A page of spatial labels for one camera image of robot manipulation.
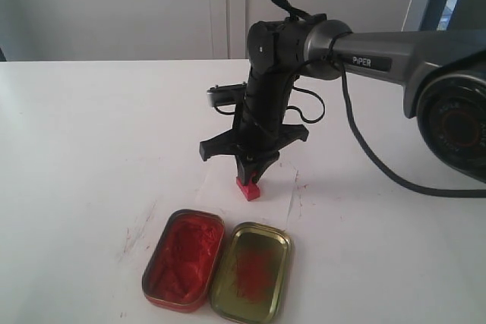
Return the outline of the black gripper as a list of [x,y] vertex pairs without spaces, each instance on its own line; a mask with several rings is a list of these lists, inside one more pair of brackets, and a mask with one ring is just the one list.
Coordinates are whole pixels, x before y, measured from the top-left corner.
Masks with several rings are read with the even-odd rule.
[[[304,125],[283,123],[297,78],[289,71],[259,74],[251,70],[243,104],[234,105],[232,128],[200,142],[202,160],[234,155],[240,184],[248,186],[253,174],[257,184],[264,172],[279,159],[278,150],[308,138],[308,129]],[[254,160],[247,156],[261,156],[256,167]]]

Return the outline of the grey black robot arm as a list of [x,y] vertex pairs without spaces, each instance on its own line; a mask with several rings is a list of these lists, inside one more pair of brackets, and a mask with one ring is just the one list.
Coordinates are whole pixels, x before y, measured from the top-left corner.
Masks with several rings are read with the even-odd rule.
[[446,30],[354,33],[342,21],[260,21],[248,32],[245,83],[212,87],[212,107],[233,105],[230,130],[200,143],[200,156],[234,156],[243,184],[257,182],[282,148],[306,140],[285,124],[300,76],[335,80],[344,72],[400,85],[403,111],[415,118],[443,163],[485,179],[485,32]]

